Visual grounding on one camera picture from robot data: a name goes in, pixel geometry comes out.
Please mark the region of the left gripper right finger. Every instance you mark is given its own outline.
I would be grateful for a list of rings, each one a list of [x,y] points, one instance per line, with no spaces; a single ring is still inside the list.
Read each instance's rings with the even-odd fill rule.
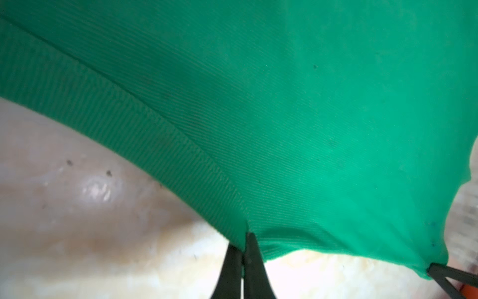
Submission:
[[[256,235],[246,234],[244,253],[244,298],[276,299],[268,279]]]

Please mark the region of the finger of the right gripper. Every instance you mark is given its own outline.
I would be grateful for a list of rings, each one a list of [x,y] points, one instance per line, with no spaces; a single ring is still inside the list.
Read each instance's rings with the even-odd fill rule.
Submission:
[[[478,287],[478,276],[476,274],[455,269],[447,265],[432,263],[427,269],[427,274],[451,299],[465,299],[465,296],[449,281],[449,279],[456,280],[471,287]]]

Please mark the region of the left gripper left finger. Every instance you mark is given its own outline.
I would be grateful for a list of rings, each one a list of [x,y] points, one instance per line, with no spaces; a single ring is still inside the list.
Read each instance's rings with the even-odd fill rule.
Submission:
[[[241,299],[243,253],[229,244],[211,299]]]

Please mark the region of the green tank top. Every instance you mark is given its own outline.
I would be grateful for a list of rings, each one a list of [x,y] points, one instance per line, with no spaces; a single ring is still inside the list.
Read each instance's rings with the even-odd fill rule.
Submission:
[[[2,1],[1,97],[239,248],[446,264],[478,135],[476,1]]]

